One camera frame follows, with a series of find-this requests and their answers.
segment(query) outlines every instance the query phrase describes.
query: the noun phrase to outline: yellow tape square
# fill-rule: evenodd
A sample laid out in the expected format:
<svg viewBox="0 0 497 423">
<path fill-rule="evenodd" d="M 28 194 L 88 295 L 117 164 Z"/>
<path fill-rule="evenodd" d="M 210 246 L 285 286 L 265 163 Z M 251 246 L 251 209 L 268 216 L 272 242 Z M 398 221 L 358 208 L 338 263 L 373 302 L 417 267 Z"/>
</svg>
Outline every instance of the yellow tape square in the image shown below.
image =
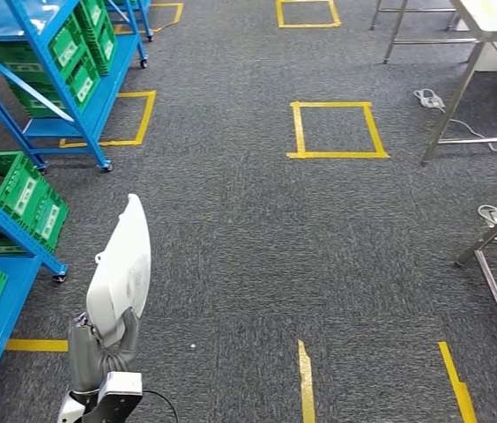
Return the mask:
<svg viewBox="0 0 497 423">
<path fill-rule="evenodd" d="M 284 3 L 316 3 L 326 2 L 333 16 L 333 22 L 326 24 L 287 24 L 284 21 L 284 12 L 282 4 Z M 338 16 L 336 7 L 333 0 L 276 0 L 276 16 L 278 26 L 281 28 L 335 28 L 340 26 L 340 19 Z"/>
<path fill-rule="evenodd" d="M 102 147 L 113 146 L 113 145 L 141 145 L 143 143 L 145 138 L 145 133 L 147 131 L 148 126 L 148 121 L 151 119 L 151 114 L 153 111 L 153 106 L 154 104 L 154 98 L 156 98 L 156 91 L 145 91 L 145 92 L 138 92 L 138 93 L 118 93 L 118 99 L 123 98 L 140 98 L 146 97 L 147 101 L 145 103 L 145 110 L 143 111 L 143 117 L 141 118 L 141 122 L 139 124 L 139 129 L 137 134 L 135 135 L 134 139 L 125 139 L 125 140 L 110 140 L 110 141 L 100 141 L 99 144 Z M 60 148 L 74 148 L 74 147 L 86 147 L 87 143 L 83 142 L 67 142 L 66 138 L 61 138 L 59 147 Z"/>
<path fill-rule="evenodd" d="M 382 140 L 377 132 L 368 101 L 323 101 L 301 102 L 290 104 L 293 111 L 293 125 L 296 131 L 296 152 L 288 152 L 290 159 L 388 159 L 389 156 L 383 150 Z M 364 112 L 366 126 L 373 144 L 373 152 L 308 152 L 305 147 L 305 137 L 302 120 L 302 108 L 361 108 Z"/>
<path fill-rule="evenodd" d="M 176 11 L 174 13 L 174 18 L 172 20 L 172 22 L 169 24 L 166 24 L 164 26 L 161 26 L 160 28 L 151 29 L 151 32 L 157 33 L 162 31 L 163 29 L 167 26 L 174 25 L 179 22 L 180 17 L 182 16 L 182 11 L 184 9 L 184 3 L 151 3 L 149 5 L 149 7 L 176 7 L 176 8 Z M 116 35 L 125 35 L 125 34 L 133 33 L 133 31 L 130 29 L 123 29 L 123 24 L 114 26 L 114 32 L 115 32 Z M 145 30 L 143 29 L 139 31 L 139 33 L 145 33 Z"/>
</svg>

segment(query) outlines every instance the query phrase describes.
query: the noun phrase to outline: stainless steel table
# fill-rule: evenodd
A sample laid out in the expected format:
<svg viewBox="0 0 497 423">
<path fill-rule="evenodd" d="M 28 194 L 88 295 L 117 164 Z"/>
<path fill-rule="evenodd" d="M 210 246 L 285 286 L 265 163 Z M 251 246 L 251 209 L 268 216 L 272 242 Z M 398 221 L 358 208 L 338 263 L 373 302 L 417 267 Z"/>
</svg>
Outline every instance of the stainless steel table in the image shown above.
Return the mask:
<svg viewBox="0 0 497 423">
<path fill-rule="evenodd" d="M 451 0 L 457 13 L 466 22 L 470 31 L 478 39 L 472 52 L 468 59 L 468 64 L 460 82 L 456 88 L 452 98 L 447 104 L 446 112 L 437 125 L 431 143 L 429 145 L 422 164 L 426 165 L 434 157 L 439 145 L 459 145 L 459 144 L 487 144 L 497 143 L 497 137 L 475 138 L 475 139 L 442 139 L 448 126 L 450 119 L 453 115 L 466 90 L 475 69 L 478 60 L 484 50 L 486 42 L 489 42 L 497 50 L 497 0 Z"/>
</svg>

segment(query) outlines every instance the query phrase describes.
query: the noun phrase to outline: shelf leg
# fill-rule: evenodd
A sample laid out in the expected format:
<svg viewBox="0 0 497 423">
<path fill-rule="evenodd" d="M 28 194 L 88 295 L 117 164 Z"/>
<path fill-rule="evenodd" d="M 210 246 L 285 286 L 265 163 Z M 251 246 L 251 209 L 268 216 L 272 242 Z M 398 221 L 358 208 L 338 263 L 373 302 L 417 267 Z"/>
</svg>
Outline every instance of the shelf leg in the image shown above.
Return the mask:
<svg viewBox="0 0 497 423">
<path fill-rule="evenodd" d="M 140 5 L 141 1 L 142 0 L 137 0 L 137 2 L 139 3 L 139 9 L 142 10 L 142 6 Z M 125 5 L 127 16 L 129 18 L 129 26 L 133 33 L 139 33 L 139 26 L 137 26 L 137 21 L 135 19 L 135 14 L 133 12 L 133 8 L 129 3 L 129 0 L 123 0 L 123 5 Z M 137 50 L 139 51 L 139 57 L 142 62 L 147 60 L 148 56 L 145 52 L 145 47 L 143 47 L 143 44 L 140 40 L 137 45 Z"/>
<path fill-rule="evenodd" d="M 137 0 L 137 4 L 139 5 L 139 11 L 141 12 L 141 19 L 143 20 L 145 26 L 145 35 L 147 36 L 147 40 L 151 41 L 153 34 L 151 32 L 151 24 L 148 23 L 148 8 L 145 9 L 143 2 L 141 0 Z"/>
<path fill-rule="evenodd" d="M 38 257 L 43 265 L 51 271 L 53 275 L 65 275 L 68 269 L 68 266 L 61 263 L 55 256 L 49 253 L 41 244 L 22 229 L 2 209 L 0 209 L 0 232 L 22 247 L 30 255 Z"/>
<path fill-rule="evenodd" d="M 31 143 L 25 135 L 23 134 L 23 131 L 18 126 L 16 121 L 14 121 L 12 116 L 10 116 L 3 105 L 0 103 L 0 121 L 6 126 L 6 129 L 9 131 L 20 148 L 34 165 L 37 169 L 42 170 L 47 166 L 46 161 L 43 161 L 40 156 L 38 154 L 34 154 L 31 150 L 33 149 Z"/>
</svg>

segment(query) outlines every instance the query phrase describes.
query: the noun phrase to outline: caster wheel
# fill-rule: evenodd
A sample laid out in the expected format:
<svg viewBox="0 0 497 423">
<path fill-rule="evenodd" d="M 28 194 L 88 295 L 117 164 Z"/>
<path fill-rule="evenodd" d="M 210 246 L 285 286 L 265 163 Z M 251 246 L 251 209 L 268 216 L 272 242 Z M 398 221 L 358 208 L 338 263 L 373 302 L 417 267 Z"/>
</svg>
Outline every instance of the caster wheel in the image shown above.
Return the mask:
<svg viewBox="0 0 497 423">
<path fill-rule="evenodd" d="M 108 164 L 107 167 L 101 167 L 99 170 L 103 174 L 107 174 L 108 172 L 111 172 L 112 170 L 114 170 L 114 165 L 112 165 L 111 162 L 110 162 Z"/>
<path fill-rule="evenodd" d="M 53 283 L 62 284 L 66 280 L 66 274 L 53 276 Z"/>
</svg>

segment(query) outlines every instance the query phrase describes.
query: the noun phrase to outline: gray carpet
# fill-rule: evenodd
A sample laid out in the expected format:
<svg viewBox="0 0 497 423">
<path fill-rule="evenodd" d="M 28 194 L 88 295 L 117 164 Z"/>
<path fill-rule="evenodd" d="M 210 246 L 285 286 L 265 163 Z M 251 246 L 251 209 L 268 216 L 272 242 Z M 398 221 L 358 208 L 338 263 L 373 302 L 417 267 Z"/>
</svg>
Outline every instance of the gray carpet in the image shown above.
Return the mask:
<svg viewBox="0 0 497 423">
<path fill-rule="evenodd" d="M 302 339 L 318 422 L 461 422 L 438 347 L 446 340 L 478 421 L 497 423 L 497 310 L 475 263 L 451 267 L 484 229 L 477 208 L 497 205 L 497 153 L 450 147 L 419 167 L 440 112 L 412 94 L 449 98 L 469 49 L 398 47 L 382 66 L 395 17 L 368 31 L 373 0 L 335 0 L 342 26 L 313 30 L 278 29 L 268 0 L 185 3 L 122 89 L 157 91 L 142 145 L 106 148 L 111 174 L 50 160 L 47 178 L 70 206 L 57 250 L 70 276 L 52 286 L 43 273 L 13 335 L 64 337 L 134 192 L 154 255 L 137 365 L 183 422 L 300 421 Z M 330 18 L 296 6 L 287 22 Z M 447 18 L 408 17 L 403 34 L 449 36 Z M 294 100 L 371 101 L 391 159 L 288 160 Z M 105 137 L 134 133 L 143 104 L 118 100 Z M 355 110 L 303 113 L 309 148 L 372 148 Z M 478 74 L 457 117 L 497 134 L 497 74 Z M 0 125 L 0 149 L 11 147 Z M 497 248 L 489 257 L 497 271 Z M 0 421 L 53 421 L 68 383 L 65 355 L 6 352 Z M 130 421 L 173 419 L 145 397 Z"/>
</svg>

